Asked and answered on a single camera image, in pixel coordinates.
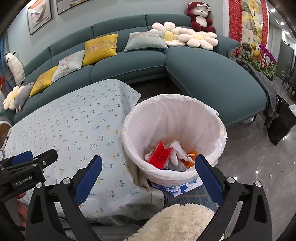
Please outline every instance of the panda plush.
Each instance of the panda plush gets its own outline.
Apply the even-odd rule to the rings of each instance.
[[[6,54],[5,62],[8,66],[8,69],[10,69],[13,74],[15,83],[17,86],[21,86],[25,80],[24,67],[20,60],[15,56],[15,52]]]

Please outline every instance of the flower-shaped cushion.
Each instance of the flower-shaped cushion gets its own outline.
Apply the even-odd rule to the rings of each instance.
[[[172,22],[152,24],[150,31],[164,32],[165,43],[169,47],[189,46],[191,48],[202,47],[206,50],[213,50],[218,45],[217,35],[215,33],[195,32],[190,28],[176,27]]]
[[[172,22],[165,22],[164,25],[161,23],[152,24],[150,31],[162,31],[164,32],[165,43],[169,47],[185,46],[185,43],[178,41],[178,35],[180,34],[181,27],[177,27]]]
[[[197,32],[193,38],[187,41],[187,45],[191,48],[198,48],[199,46],[206,50],[213,50],[218,45],[217,34]]]
[[[15,110],[15,98],[24,87],[24,85],[21,87],[16,86],[12,89],[12,91],[7,95],[7,97],[3,101],[3,109],[8,110],[9,108],[11,110]]]

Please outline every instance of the trash can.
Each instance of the trash can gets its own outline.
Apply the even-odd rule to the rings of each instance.
[[[128,157],[151,181],[165,187],[198,178],[195,167],[184,172],[160,170],[145,161],[149,147],[178,140],[185,152],[196,150],[215,166],[226,144],[226,128],[218,112],[201,101],[178,94],[161,94],[138,105],[125,118],[123,146]]]

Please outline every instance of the blue gripper pad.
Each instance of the blue gripper pad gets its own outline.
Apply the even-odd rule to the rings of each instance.
[[[222,187],[205,161],[207,162],[203,155],[198,155],[195,158],[195,169],[205,185],[212,201],[221,206],[224,203]]]
[[[26,152],[23,152],[17,156],[15,156],[12,161],[11,161],[11,164],[12,165],[17,165],[17,164],[20,164],[20,163],[23,163],[23,162],[26,162],[26,161],[29,161],[33,158],[33,154],[32,152],[30,151],[26,151]]]
[[[103,161],[102,158],[98,156],[76,186],[76,195],[74,198],[74,203],[76,205],[86,201],[92,187],[102,171],[102,168]]]

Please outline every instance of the light blue pillow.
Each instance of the light blue pillow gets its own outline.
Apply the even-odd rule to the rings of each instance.
[[[81,50],[63,58],[59,62],[57,70],[52,76],[52,83],[76,70],[81,69],[84,52],[85,50]]]
[[[168,46],[164,40],[164,32],[162,31],[147,31],[130,33],[128,43],[124,51],[140,50],[140,49],[164,49]]]

